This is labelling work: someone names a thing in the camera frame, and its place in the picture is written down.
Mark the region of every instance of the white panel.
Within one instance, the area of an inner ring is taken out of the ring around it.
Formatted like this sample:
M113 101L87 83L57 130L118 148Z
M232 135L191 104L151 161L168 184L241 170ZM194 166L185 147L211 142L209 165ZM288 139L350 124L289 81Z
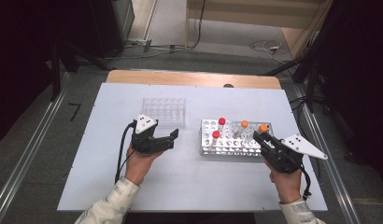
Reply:
M269 169L259 162L210 161L200 156L201 119L264 120L278 139L298 133L284 91L104 83L95 101L58 210L84 210L114 185L122 133L141 112L143 98L186 98L186 125L175 147L157 159L132 211L253 212L277 210ZM174 129L156 129L155 137ZM125 147L132 130L127 133ZM310 161L312 210L327 210Z

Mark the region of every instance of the person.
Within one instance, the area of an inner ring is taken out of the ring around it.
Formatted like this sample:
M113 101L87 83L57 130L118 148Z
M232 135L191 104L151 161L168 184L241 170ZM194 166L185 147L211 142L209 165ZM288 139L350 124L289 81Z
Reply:
M131 204L140 190L145 175L148 173L154 160L163 152L151 155L140 154L132 149L130 144L127 156L133 153L126 162L125 176L116 183L111 192L102 200L96 202L86 209L75 224L91 223L122 223ZM276 185L279 206L288 223L318 223L324 224L310 211L307 204L300 195L302 171L298 170L287 175L276 171L265 159L264 163L271 170L271 182Z

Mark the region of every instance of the gray floor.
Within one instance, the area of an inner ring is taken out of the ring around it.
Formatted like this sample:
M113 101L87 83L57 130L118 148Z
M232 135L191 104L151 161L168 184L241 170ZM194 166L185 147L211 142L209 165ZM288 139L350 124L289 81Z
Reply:
M277 37L269 35L262 38L272 39ZM146 54L142 52L143 49L141 48L127 49L119 55L118 59L107 60L106 63L118 69L158 69L239 75L258 75L278 66L278 63L267 57L264 52L262 53L263 56L252 56L240 55L243 54L240 53L240 50L235 55L229 54L228 51L203 52L203 50L194 50L155 57L146 56L162 53L163 50L151 49ZM35 155L35 159L2 223L73 223L79 216L79 213L57 212L56 207L61 198L66 175L78 150L78 144L86 127L100 84L105 82L107 76L107 71L102 71L96 66L85 62L82 62L82 64L78 73L72 74L68 92L53 118L52 124ZM277 77L281 80L282 88L287 92L289 98L294 99L296 98L294 85L290 82L288 75L287 71L284 74L277 75ZM21 116L5 139L0 142L0 189L6 182L46 111L50 102L50 94L51 89L48 87ZM73 121L70 119L76 109L69 103L81 104L80 110ZM349 195L355 203L362 223L383 223L383 184L379 174L370 166L358 165L353 160L344 160L343 156L348 152L348 149L344 145L342 136L338 132L333 119L331 116L322 114L320 105L315 105L315 107L319 126L344 179ZM303 129L310 135L303 118L302 123ZM327 223L346 223L322 163L319 167L323 183L321 189L329 211L316 214ZM215 217L200 217L198 221L192 221L191 223L250 223L251 216L253 214L234 214L233 216L232 214L221 214ZM158 220L159 215L153 215L153 217L145 215L146 219L144 221L141 219L143 217L143 215L133 218L130 216L128 223L160 223ZM255 214L255 217L256 223L285 223L280 211L259 213ZM175 221L177 223L188 223L179 219L190 218L194 220L195 217L170 215L168 218L174 223Z

